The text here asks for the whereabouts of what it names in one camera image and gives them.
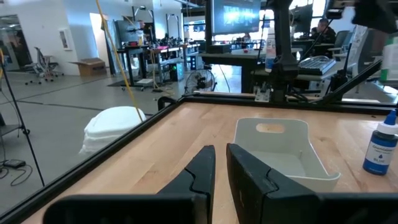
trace concrete floor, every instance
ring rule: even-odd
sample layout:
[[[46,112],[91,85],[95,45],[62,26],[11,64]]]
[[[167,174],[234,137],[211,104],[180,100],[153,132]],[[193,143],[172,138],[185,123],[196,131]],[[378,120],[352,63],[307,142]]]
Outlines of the concrete floor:
[[[231,92],[239,93],[240,68],[222,66],[228,79]],[[213,67],[213,73],[218,82],[216,91],[228,92],[228,87],[219,66]],[[25,82],[32,75],[10,73],[12,90],[18,100],[19,108],[25,125],[31,130],[30,140],[39,162],[45,183],[49,183],[82,162],[87,156],[78,152],[83,141],[83,129],[100,111],[113,106],[131,106],[127,91],[119,87],[107,85],[121,80],[121,77],[58,77],[53,83],[42,85]],[[2,92],[11,99],[6,82],[2,81]],[[174,98],[183,93],[185,82],[171,84]],[[350,92],[352,98],[370,98],[383,102],[394,101],[395,95],[385,95],[373,84],[366,84],[360,94]],[[157,112],[157,102],[154,100],[161,93],[152,93],[150,89],[140,91],[132,88],[137,104],[147,114]],[[7,124],[17,124],[14,108],[8,100],[0,94],[0,112]],[[7,159],[25,160],[33,167],[32,175],[23,184],[11,187],[10,183],[19,175],[20,171],[10,171],[5,178],[0,179],[0,214],[21,202],[26,197],[41,188],[37,168],[25,136],[18,131],[3,137]]]

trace black stand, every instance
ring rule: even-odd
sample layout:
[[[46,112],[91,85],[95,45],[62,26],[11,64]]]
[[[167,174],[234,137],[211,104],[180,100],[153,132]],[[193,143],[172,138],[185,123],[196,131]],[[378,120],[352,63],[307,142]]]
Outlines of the black stand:
[[[5,68],[5,66],[4,66],[4,64],[3,64],[3,62],[2,62],[2,60],[0,60],[0,64],[1,64],[1,69],[2,69],[2,72],[3,72],[4,78],[6,79],[6,83],[7,83],[8,90],[10,91],[10,95],[11,95],[11,98],[12,98],[12,102],[14,103],[15,109],[16,109],[16,111],[17,111],[17,115],[18,115],[18,117],[19,117],[19,120],[21,121],[21,129],[23,130],[23,133],[24,133],[25,136],[26,136],[26,139],[27,139],[27,143],[28,143],[28,145],[29,145],[30,152],[32,153],[33,160],[35,161],[35,165],[36,165],[36,167],[37,167],[37,172],[39,173],[40,181],[42,182],[42,185],[43,185],[43,187],[44,187],[45,184],[44,184],[43,175],[42,175],[42,173],[41,173],[41,171],[40,171],[39,163],[37,162],[35,152],[33,151],[32,143],[30,142],[28,130],[27,130],[26,127],[25,127],[25,123],[24,123],[24,119],[22,118],[21,111],[19,111],[19,107],[18,107],[17,101],[16,101],[16,99],[15,99],[14,93],[12,92],[11,85],[10,85],[10,82],[9,82],[9,80],[8,80],[8,77],[7,77],[6,68]]]

